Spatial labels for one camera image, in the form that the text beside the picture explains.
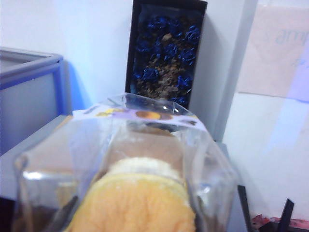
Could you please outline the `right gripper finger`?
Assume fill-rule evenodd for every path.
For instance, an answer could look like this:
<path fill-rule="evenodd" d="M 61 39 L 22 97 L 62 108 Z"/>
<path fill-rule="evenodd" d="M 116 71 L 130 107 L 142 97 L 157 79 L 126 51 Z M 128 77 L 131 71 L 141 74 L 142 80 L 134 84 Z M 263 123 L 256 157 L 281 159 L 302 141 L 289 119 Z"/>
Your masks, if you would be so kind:
<path fill-rule="evenodd" d="M 73 196 L 56 214 L 52 223 L 52 231 L 59 232 L 69 221 L 69 216 L 78 202 L 78 196 Z"/>

